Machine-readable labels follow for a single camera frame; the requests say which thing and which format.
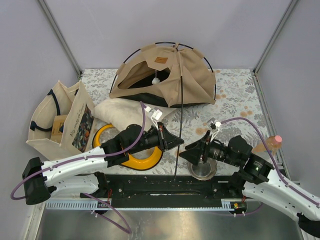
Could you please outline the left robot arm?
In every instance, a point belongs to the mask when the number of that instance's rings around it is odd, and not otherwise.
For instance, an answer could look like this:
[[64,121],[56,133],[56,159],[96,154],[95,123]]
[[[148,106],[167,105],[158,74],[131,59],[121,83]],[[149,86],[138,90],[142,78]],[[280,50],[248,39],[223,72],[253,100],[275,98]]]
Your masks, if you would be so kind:
[[71,157],[53,161],[41,161],[39,157],[30,159],[22,174],[26,204],[45,202],[58,191],[59,182],[76,175],[121,165],[130,155],[147,149],[166,152],[184,143],[162,122],[157,125],[144,131],[140,125],[131,124],[100,146]]

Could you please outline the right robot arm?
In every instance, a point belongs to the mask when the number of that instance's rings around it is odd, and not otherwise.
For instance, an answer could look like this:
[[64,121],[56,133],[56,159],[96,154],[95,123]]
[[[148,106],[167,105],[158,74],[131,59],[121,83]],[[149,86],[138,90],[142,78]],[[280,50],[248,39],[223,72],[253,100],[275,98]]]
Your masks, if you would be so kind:
[[240,135],[227,145],[211,140],[207,132],[187,145],[179,156],[194,166],[208,159],[238,167],[228,181],[228,194],[241,195],[266,204],[298,223],[309,235],[320,236],[320,199],[290,181],[264,158],[252,153],[252,147]]

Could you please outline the stainless steel bowl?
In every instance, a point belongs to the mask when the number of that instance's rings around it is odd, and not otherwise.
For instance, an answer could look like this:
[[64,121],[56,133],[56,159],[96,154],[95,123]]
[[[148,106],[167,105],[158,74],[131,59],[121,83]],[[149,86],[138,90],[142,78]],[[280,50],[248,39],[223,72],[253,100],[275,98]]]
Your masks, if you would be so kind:
[[200,181],[207,181],[213,178],[217,172],[217,162],[214,159],[207,160],[206,163],[199,163],[198,165],[193,165],[188,163],[189,173]]

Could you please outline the yellow double bowl holder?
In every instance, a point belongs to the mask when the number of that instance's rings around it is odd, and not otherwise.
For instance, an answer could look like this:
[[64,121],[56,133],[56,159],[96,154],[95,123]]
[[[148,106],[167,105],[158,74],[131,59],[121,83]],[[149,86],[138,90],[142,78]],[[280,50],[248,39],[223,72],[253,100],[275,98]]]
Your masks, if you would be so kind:
[[[114,128],[112,124],[106,124],[99,128],[95,133],[92,140],[92,147],[98,147],[102,144],[101,135],[104,132],[107,132],[108,129]],[[129,160],[122,163],[121,165],[137,170],[137,171],[146,171],[154,168],[162,159],[163,152],[158,147],[153,147],[151,149],[143,150],[142,152],[137,152],[129,155]]]

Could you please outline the white fluffy cushion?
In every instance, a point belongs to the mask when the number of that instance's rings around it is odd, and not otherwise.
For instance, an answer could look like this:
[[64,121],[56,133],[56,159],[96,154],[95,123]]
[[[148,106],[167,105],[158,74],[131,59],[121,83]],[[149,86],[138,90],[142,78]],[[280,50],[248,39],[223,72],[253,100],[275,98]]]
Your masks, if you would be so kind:
[[143,113],[145,113],[144,130],[148,131],[154,125],[151,114],[145,111],[138,101],[123,98],[105,99],[94,107],[92,115],[105,123],[112,124],[121,132],[131,124],[141,126]]

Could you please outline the white pompom toy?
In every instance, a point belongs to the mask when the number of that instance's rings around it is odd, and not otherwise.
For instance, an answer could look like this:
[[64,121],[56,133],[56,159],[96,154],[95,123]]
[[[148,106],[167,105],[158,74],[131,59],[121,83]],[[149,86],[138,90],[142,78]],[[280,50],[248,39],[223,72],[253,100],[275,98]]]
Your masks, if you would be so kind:
[[153,78],[153,80],[151,81],[152,85],[159,84],[160,82],[161,82],[161,80],[157,77]]

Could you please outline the orange drink bottle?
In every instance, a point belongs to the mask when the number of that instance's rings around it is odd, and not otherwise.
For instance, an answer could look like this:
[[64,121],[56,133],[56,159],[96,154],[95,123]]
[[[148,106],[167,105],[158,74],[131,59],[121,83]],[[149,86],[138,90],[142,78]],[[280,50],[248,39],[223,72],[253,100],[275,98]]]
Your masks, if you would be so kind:
[[[283,139],[280,135],[275,135],[275,136],[270,136],[265,140],[265,143],[269,149],[269,151],[272,153],[274,156],[276,152],[282,147]],[[263,142],[261,141],[257,146],[255,146],[252,149],[252,153],[257,154],[257,153],[262,153],[266,152],[267,149],[265,148]]]

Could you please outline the cream tote bag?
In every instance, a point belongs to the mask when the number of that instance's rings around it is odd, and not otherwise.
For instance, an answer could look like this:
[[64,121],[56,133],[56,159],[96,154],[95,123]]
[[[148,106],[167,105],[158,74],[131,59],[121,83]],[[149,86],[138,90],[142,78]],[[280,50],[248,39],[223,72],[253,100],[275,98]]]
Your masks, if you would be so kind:
[[34,111],[27,144],[49,161],[84,153],[91,147],[95,105],[84,84],[57,82]]

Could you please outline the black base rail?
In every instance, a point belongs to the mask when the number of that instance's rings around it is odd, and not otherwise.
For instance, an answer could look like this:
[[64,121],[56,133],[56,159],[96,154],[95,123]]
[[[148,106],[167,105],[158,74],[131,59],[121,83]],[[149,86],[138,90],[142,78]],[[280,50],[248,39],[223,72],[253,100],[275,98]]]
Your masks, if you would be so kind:
[[98,189],[89,194],[109,199],[115,208],[213,208],[222,199],[242,199],[229,189],[230,176],[198,180],[190,175],[117,175],[97,173]]

